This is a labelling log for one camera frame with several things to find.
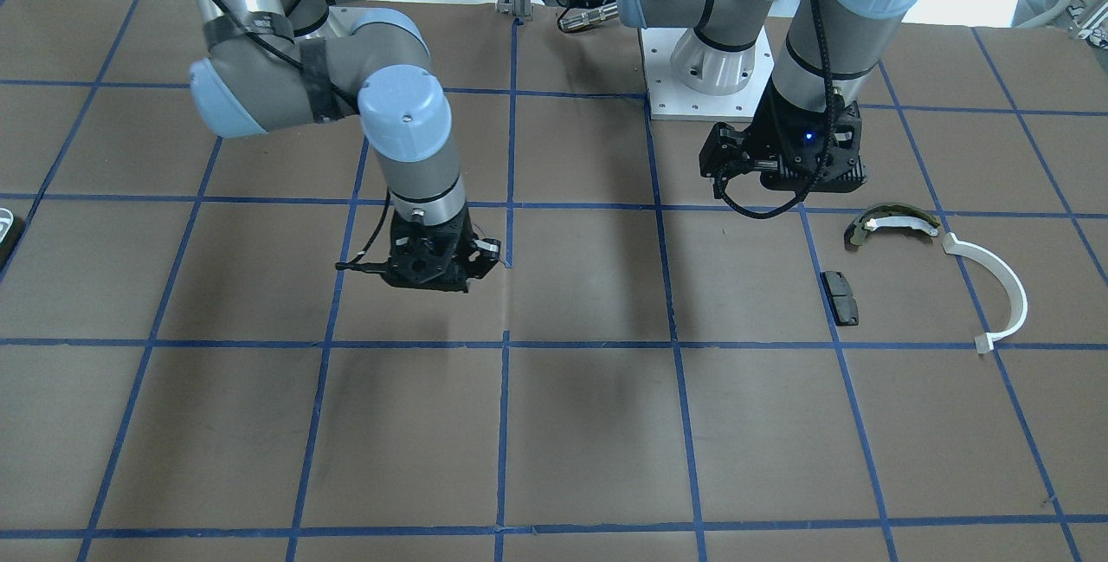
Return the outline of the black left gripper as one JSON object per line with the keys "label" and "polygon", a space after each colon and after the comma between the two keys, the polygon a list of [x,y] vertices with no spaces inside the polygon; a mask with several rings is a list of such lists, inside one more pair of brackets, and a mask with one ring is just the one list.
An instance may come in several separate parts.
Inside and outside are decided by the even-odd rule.
{"label": "black left gripper", "polygon": [[699,153],[701,176],[714,180],[716,197],[729,180],[751,172],[759,172],[760,183],[772,191],[800,192],[809,178],[815,180],[814,192],[859,190],[866,182],[861,112],[839,95],[834,103],[834,143],[823,154],[825,113],[793,105],[769,84],[743,131],[724,121],[714,125]]}

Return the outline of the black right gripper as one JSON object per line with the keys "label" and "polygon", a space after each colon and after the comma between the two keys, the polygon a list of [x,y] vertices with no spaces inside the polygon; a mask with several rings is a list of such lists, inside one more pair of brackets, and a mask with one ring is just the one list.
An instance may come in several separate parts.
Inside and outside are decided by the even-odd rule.
{"label": "black right gripper", "polygon": [[384,283],[394,288],[468,292],[501,260],[502,241],[479,237],[468,210],[441,225],[392,216]]}

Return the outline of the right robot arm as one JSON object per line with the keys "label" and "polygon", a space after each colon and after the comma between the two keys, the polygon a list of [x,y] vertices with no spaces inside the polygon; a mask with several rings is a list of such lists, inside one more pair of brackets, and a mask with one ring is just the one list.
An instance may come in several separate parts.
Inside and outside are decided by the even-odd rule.
{"label": "right robot arm", "polygon": [[223,139],[356,116],[393,207],[390,251],[337,270],[377,274],[396,288],[466,292],[501,258],[479,237],[454,142],[454,114],[410,17],[352,0],[197,0],[207,55],[189,67],[189,91]]}

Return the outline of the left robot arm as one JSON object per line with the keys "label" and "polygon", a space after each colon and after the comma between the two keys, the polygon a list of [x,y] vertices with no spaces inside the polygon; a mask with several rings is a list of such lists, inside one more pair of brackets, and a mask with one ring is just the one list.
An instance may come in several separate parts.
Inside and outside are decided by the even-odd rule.
{"label": "left robot arm", "polygon": [[[635,29],[677,27],[670,65],[681,83],[724,96],[748,83],[757,37],[776,0],[616,0]],[[856,103],[907,10],[919,0],[800,0],[748,127],[715,124],[698,155],[717,200],[756,172],[765,188],[852,192],[866,182]]]}

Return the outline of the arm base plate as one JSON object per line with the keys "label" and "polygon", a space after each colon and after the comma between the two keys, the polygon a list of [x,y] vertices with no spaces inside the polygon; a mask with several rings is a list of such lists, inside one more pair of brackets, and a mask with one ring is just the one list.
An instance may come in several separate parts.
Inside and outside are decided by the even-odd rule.
{"label": "arm base plate", "polygon": [[691,29],[642,29],[642,65],[654,120],[751,121],[773,69],[770,42],[724,52]]}

